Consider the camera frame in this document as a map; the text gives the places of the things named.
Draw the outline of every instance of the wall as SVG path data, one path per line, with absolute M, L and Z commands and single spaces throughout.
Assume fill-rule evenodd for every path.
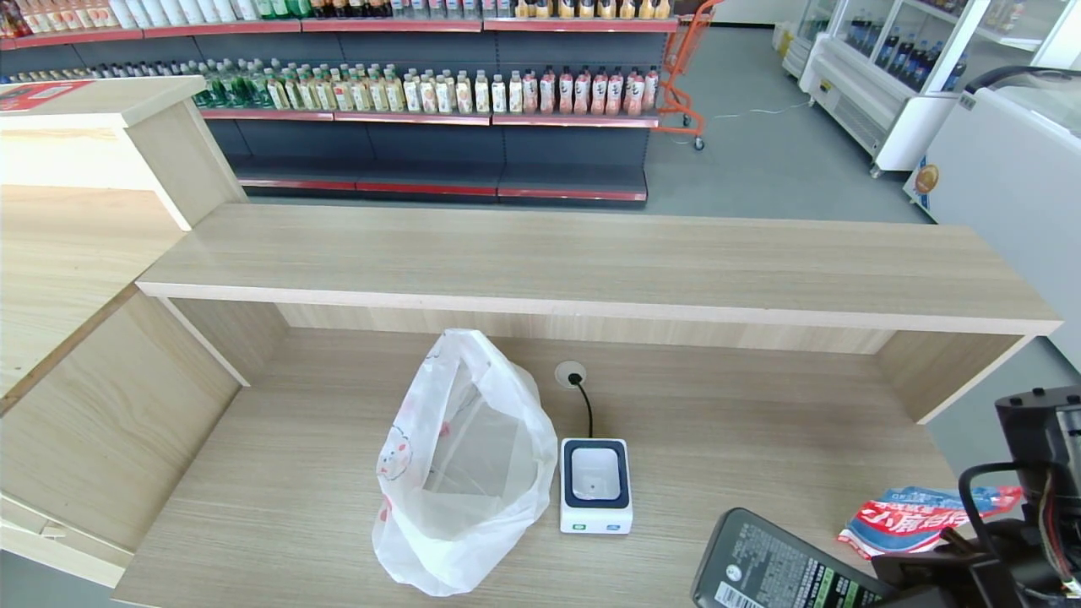
M 804 0 L 724 0 L 713 9 L 713 22 L 769 24 L 799 21 Z

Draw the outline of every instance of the plastic bag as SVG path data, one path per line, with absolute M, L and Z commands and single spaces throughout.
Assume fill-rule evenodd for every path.
M 1015 486 L 972 489 L 984 517 L 1006 513 L 1020 497 L 1020 488 Z M 920 553 L 934 548 L 943 529 L 967 523 L 956 490 L 891 488 L 879 500 L 865 502 L 837 540 L 851 545 L 864 559 L 892 552 Z
M 444 331 L 376 463 L 379 564 L 428 595 L 472 591 L 548 506 L 558 458 L 533 376 L 481 332 Z

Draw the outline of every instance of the cartoon print on bag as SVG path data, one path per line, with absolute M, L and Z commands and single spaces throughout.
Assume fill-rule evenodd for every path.
M 378 475 L 388 481 L 393 481 L 409 470 L 412 458 L 413 448 L 410 446 L 409 437 L 398 426 L 391 426 L 387 442 L 379 452 Z

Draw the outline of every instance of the floor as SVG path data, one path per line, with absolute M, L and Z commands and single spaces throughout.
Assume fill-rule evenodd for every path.
M 685 136 L 652 134 L 650 201 L 636 212 L 926 223 L 900 190 L 907 175 L 871 180 L 866 153 L 820 108 L 806 105 L 806 95 L 782 70 L 770 37 L 768 29 L 706 34 L 693 76 L 680 83 L 705 117 L 718 117 L 709 121 L 706 148 L 695 151 Z M 1037 341 L 927 427 L 955 472 L 1009 459 L 995 399 L 1033 386 L 1079 383 L 1081 374 L 1054 346 Z M 987 481 L 1016 483 L 1009 477 Z M 5 608 L 122 606 L 108 599 L 110 590 L 8 553 L 0 572 Z

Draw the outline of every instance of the snack bag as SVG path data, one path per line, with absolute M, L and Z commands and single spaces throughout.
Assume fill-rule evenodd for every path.
M 972 498 L 983 517 L 1006 513 L 1022 498 L 1013 486 L 973 488 Z M 852 545 L 864 559 L 883 553 L 931 551 L 944 528 L 969 523 L 956 490 L 909 486 L 891 488 L 870 500 L 849 520 L 837 540 Z

